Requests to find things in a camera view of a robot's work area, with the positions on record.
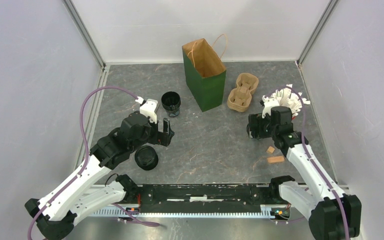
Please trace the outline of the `black coffee cup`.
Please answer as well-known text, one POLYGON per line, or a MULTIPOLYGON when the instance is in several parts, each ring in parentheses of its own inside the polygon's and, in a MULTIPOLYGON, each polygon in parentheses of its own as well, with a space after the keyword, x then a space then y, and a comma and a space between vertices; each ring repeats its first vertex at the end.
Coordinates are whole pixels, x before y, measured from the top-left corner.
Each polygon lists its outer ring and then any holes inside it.
POLYGON ((260 139, 260 133, 261 133, 261 128, 260 128, 260 121, 261 121, 261 114, 256 113, 256 114, 250 114, 248 116, 248 124, 246 127, 246 131, 248 134, 248 137, 250 139, 260 139))
POLYGON ((177 92, 168 91, 161 96, 161 105, 169 117, 175 118, 180 114, 181 97, 177 92))

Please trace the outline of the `black coffee cup front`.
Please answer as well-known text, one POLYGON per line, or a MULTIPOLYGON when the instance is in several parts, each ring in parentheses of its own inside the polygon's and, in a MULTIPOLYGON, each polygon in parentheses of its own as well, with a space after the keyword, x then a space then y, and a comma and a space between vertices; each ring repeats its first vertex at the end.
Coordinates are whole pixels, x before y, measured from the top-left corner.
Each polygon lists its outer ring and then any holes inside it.
POLYGON ((260 139, 260 133, 261 133, 261 128, 260 128, 260 121, 261 121, 261 114, 256 113, 256 114, 250 114, 248 116, 248 124, 246 127, 246 131, 248 134, 248 137, 250 139, 260 139))

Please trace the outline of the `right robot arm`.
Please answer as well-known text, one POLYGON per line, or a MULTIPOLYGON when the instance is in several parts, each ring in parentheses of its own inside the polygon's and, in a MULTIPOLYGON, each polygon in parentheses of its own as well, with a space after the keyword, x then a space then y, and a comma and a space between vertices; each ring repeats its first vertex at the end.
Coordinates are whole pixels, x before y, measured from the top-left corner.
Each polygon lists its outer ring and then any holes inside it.
POLYGON ((324 170, 309 141, 294 129, 290 108, 275 106, 270 113, 250 114, 247 133, 251 139, 272 139, 308 187, 304 190, 289 175, 274 177, 268 191, 273 203, 287 201, 295 207, 316 240, 349 240, 360 235, 360 199, 347 194, 324 170))

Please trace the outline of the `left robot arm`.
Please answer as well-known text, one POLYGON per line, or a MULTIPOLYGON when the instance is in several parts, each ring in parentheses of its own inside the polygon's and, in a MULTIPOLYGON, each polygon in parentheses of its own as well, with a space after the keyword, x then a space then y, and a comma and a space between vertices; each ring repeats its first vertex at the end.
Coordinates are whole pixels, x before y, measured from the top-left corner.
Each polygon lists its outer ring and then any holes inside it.
POLYGON ((148 144, 167 147, 175 135, 170 120, 163 119, 163 130, 158 123, 139 111, 126 117, 119 127, 100 138, 91 148, 84 162, 48 195, 31 198, 25 208, 33 224, 47 240, 62 240, 84 218, 99 209, 119 202, 133 203, 139 194, 138 186, 126 174, 87 196, 84 193, 96 181, 114 170, 148 144))

